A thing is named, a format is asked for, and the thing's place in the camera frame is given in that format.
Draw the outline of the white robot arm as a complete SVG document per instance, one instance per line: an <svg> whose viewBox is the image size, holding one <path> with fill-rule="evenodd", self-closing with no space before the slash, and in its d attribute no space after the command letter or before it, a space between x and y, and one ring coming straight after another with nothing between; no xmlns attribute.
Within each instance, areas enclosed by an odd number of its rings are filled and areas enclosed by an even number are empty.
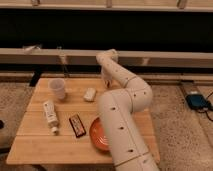
<svg viewBox="0 0 213 171"><path fill-rule="evenodd" d="M114 50L96 56L105 84L114 78L120 89L104 92L98 100L99 117L116 171L160 171L131 114L146 109L153 97L151 87L117 63Z"/></svg>

